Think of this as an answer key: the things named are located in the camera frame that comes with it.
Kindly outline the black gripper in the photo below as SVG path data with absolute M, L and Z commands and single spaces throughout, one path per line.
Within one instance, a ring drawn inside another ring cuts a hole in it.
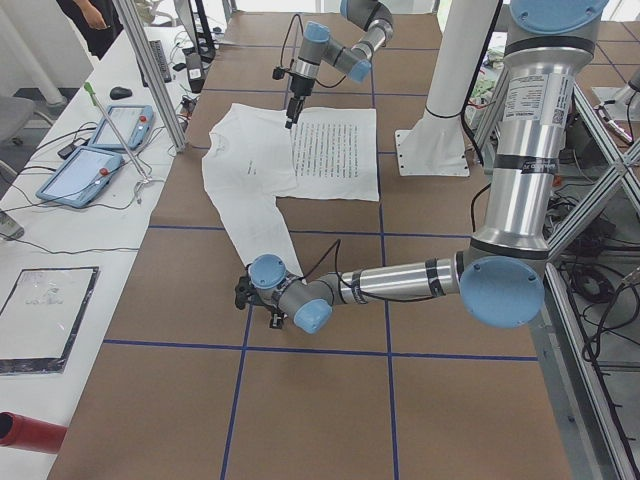
M 286 315 L 277 308 L 269 308 L 269 312 L 271 315 L 269 327 L 271 329 L 281 329 Z
M 300 113 L 303 110 L 303 98 L 311 95 L 311 79 L 294 75 L 291 79 L 291 92 L 293 96 L 286 110 L 285 128 L 291 129 L 297 124 Z

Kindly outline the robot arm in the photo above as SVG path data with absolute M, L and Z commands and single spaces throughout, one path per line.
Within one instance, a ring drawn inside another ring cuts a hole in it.
M 251 300 L 306 332 L 334 306 L 373 300 L 418 302 L 461 296 L 481 322 L 515 328 L 544 302 L 543 237 L 574 80 L 592 59 L 601 1 L 514 1 L 505 66 L 509 82 L 483 225 L 450 259 L 328 273 L 305 282 L 274 255 L 248 268 Z
M 393 36 L 393 15 L 379 1 L 343 1 L 340 13 L 361 28 L 364 35 L 354 45 L 346 46 L 332 36 L 327 26 L 314 21 L 306 24 L 298 56 L 289 67 L 281 69 L 291 77 L 290 90 L 293 94 L 286 110 L 287 129 L 298 122 L 323 62 L 346 78 L 361 83 L 371 71 L 374 53 Z

